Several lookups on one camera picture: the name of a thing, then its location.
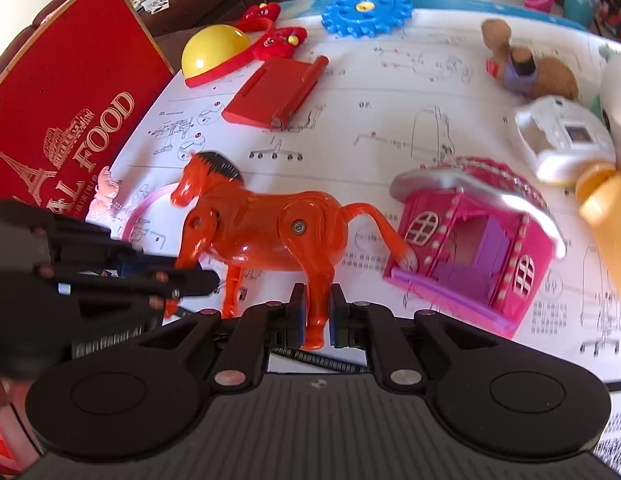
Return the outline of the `white instruction sheet poster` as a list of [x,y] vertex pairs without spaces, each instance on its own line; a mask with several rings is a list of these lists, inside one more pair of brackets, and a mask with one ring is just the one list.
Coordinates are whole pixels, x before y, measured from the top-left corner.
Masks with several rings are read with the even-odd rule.
[[[458,0],[439,0],[429,9],[416,0],[403,28],[355,39],[325,31],[326,6],[327,0],[297,0],[282,7],[281,25],[308,32],[298,57],[329,58],[288,129],[260,130],[222,119],[252,66],[196,89],[176,77],[112,166],[112,177],[120,181],[117,201],[127,204],[145,184],[153,191],[176,182],[190,154],[202,150],[232,160],[253,191],[325,191],[342,203],[373,204],[392,223],[403,208],[389,188],[401,172],[478,156],[528,176],[530,168],[509,139],[521,96],[498,86],[484,67],[489,52],[480,26],[493,15],[510,24],[521,44],[565,61],[579,78],[583,102],[598,89],[603,40],[557,18],[490,3],[466,11]],[[597,452],[621,474],[621,301],[572,191],[539,183],[539,192],[568,253],[550,267],[516,340],[576,362],[611,385],[612,415]],[[165,196],[146,217],[167,237],[159,254],[175,254],[184,211]]]

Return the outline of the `yellow plastic half ball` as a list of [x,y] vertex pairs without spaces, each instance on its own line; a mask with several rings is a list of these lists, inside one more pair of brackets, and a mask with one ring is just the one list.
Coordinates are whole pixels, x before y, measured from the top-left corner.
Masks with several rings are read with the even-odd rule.
[[186,78],[200,76],[250,47],[251,40],[237,27],[217,24],[194,34],[184,46],[181,71]]

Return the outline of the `red plush lion headband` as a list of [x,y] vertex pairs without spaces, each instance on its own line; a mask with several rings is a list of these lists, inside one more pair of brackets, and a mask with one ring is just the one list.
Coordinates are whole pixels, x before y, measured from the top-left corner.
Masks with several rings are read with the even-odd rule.
[[250,47],[200,76],[186,78],[182,75],[186,86],[196,88],[209,84],[254,61],[292,58],[297,48],[306,41],[308,32],[304,27],[279,27],[277,20],[280,12],[281,6],[277,2],[261,3],[250,6],[236,23],[226,24],[245,32],[251,40]]

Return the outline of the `brown plush bear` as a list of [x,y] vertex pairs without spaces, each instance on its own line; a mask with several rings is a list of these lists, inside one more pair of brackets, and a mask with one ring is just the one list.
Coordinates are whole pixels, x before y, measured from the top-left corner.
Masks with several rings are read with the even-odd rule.
[[569,101],[579,97],[579,85],[571,68],[557,56],[536,55],[529,47],[512,46],[511,28],[501,18],[481,24],[484,46],[491,51],[486,73],[505,89],[532,100],[562,96]]

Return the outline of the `orange plastic toy horse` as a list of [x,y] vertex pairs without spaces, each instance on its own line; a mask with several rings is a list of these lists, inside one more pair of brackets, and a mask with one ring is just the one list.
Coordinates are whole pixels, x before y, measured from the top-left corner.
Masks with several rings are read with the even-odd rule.
[[190,209],[182,227],[176,260],[191,269],[202,255],[227,266],[222,315],[237,314],[245,270],[302,272],[306,276],[306,328],[303,346],[324,347],[330,288],[342,260],[349,224],[360,214],[376,223],[399,267],[414,272],[418,258],[381,211],[367,203],[343,205],[320,191],[269,194],[249,191],[240,170],[214,151],[193,154],[170,196]]

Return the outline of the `red plastic phone stand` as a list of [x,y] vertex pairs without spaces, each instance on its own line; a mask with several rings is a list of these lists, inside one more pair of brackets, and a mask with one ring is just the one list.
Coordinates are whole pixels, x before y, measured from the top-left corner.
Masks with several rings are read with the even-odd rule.
[[319,55],[312,63],[271,58],[240,88],[222,111],[230,124],[281,129],[292,117],[329,64]]

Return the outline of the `pink butterfly headband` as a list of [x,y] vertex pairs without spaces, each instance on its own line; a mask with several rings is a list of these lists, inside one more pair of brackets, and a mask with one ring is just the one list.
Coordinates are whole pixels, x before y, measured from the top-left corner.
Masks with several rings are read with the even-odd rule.
[[151,191],[145,184],[127,204],[120,204],[117,201],[120,181],[114,180],[111,168],[105,166],[97,175],[96,191],[89,204],[86,220],[108,228],[117,240],[158,254],[165,247],[167,237],[151,228],[151,221],[146,214],[158,200],[172,194],[176,186],[173,183]]

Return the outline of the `pink toy house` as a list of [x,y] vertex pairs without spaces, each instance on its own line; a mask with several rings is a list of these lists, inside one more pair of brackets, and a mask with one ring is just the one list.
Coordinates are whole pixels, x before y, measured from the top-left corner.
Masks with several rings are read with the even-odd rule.
[[567,244],[543,196],[493,159],[456,157],[396,176],[399,235],[417,257],[383,277],[460,320],[510,338]]

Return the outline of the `red food gift box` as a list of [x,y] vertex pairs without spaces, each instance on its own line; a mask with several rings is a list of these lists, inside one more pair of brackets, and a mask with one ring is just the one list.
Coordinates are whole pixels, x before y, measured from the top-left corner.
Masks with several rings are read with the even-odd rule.
[[0,70],[0,200],[85,218],[173,76],[128,0],[66,0]]

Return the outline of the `blue plastic gear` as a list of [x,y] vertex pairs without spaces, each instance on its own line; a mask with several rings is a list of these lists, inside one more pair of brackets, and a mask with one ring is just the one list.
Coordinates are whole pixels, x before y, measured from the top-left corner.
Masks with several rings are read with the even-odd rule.
[[339,37],[388,35],[413,15],[411,0],[335,0],[321,13],[321,24]]

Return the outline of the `teal plastic bucket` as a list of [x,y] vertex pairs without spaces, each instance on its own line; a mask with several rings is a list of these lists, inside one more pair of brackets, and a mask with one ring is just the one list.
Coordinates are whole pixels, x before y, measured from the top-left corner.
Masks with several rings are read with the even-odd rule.
[[591,27],[599,6],[599,0],[565,0],[563,16],[570,21],[580,24],[586,29]]

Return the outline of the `yellow orange plastic bottle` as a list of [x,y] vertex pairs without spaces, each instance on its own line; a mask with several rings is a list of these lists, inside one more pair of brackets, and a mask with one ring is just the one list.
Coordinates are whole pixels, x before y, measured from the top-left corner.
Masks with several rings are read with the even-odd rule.
[[577,179],[575,197],[621,299],[621,172],[605,162],[591,166]]

